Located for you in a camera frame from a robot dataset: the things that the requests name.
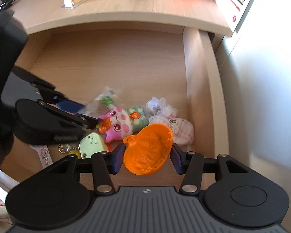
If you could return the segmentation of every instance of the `white wall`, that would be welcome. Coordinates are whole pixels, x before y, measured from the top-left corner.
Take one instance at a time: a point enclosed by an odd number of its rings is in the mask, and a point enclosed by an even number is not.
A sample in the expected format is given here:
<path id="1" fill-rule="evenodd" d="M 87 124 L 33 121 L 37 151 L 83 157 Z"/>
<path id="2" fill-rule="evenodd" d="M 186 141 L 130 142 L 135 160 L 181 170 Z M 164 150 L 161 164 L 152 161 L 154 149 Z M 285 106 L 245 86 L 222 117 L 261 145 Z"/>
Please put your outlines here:
<path id="1" fill-rule="evenodd" d="M 287 191 L 291 232 L 291 0 L 255 0 L 216 58 L 230 155 Z"/>

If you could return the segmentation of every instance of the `light green toy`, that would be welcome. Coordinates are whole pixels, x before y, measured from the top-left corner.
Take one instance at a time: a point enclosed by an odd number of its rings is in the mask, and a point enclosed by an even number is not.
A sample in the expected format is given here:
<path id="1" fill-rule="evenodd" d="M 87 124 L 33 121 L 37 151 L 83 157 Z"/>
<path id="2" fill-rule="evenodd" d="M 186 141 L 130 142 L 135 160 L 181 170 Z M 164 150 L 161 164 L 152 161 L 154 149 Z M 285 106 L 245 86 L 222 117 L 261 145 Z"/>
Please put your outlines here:
<path id="1" fill-rule="evenodd" d="M 142 107 L 136 106 L 127 109 L 130 121 L 133 125 L 133 132 L 142 130 L 145 126 L 149 125 L 149 120 L 145 116 Z"/>
<path id="2" fill-rule="evenodd" d="M 94 153 L 97 152 L 109 152 L 109 149 L 103 138 L 95 132 L 90 133 L 84 137 L 80 142 L 79 148 L 82 158 L 90 158 Z"/>

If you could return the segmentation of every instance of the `wooden drawer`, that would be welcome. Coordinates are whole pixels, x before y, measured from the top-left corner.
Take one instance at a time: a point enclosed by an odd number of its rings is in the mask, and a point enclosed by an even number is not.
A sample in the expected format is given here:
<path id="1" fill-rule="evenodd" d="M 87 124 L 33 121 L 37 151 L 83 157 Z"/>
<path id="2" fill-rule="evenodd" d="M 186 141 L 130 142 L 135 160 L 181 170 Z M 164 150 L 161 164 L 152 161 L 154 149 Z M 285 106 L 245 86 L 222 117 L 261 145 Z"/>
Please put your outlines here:
<path id="1" fill-rule="evenodd" d="M 104 86 L 115 90 L 117 103 L 123 107 L 145 104 L 152 96 L 164 97 L 179 110 L 179 117 L 194 125 L 194 145 L 189 150 L 205 157 L 228 154 L 221 81 L 206 32 L 137 22 L 66 26 L 30 35 L 16 64 L 81 103 L 95 98 Z M 65 156 L 57 145 L 48 147 L 53 162 Z M 19 182 L 41 169 L 36 151 L 18 139 L 1 166 Z M 133 175 L 124 166 L 112 176 L 116 188 L 179 187 L 182 178 L 169 159 L 150 176 Z M 213 175 L 205 180 L 204 187 L 213 181 Z M 91 174 L 81 174 L 81 183 L 93 189 Z"/>

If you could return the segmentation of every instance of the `wooden desk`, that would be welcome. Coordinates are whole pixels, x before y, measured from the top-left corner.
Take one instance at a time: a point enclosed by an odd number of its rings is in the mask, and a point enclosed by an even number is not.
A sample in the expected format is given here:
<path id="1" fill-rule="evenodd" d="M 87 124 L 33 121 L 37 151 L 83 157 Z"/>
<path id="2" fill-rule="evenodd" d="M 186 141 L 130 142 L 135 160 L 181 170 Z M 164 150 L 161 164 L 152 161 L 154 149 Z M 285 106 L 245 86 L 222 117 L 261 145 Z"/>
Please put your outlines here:
<path id="1" fill-rule="evenodd" d="M 62 0 L 17 0 L 12 9 L 28 34 L 89 22 L 139 21 L 231 36 L 214 0 L 88 0 L 73 10 L 62 5 Z"/>
<path id="2" fill-rule="evenodd" d="M 18 0 L 13 5 L 30 34 L 16 65 L 81 103 L 104 86 L 115 90 L 123 107 L 164 97 L 195 127 L 189 150 L 207 157 L 228 153 L 221 81 L 205 31 L 231 32 L 213 0 L 88 0 L 73 10 L 61 5 L 60 0 Z M 53 161 L 64 156 L 56 145 L 49 150 Z M 17 181 L 41 169 L 36 151 L 17 139 L 1 167 Z M 182 178 L 170 160 L 150 176 L 133 175 L 124 166 L 112 176 L 116 187 L 179 187 Z M 205 178 L 204 187 L 213 180 Z M 93 188 L 89 174 L 81 176 L 81 183 Z"/>

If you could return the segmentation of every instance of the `toy eye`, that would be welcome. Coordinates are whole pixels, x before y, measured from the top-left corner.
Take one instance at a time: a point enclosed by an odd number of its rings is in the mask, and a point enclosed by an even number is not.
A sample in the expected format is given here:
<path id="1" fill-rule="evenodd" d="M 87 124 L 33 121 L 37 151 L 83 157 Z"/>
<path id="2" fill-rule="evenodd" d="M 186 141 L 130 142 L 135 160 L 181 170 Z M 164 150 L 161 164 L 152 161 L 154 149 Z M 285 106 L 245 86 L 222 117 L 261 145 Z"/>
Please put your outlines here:
<path id="1" fill-rule="evenodd" d="M 114 125 L 114 130 L 115 131 L 120 131 L 121 130 L 121 126 L 119 124 Z"/>

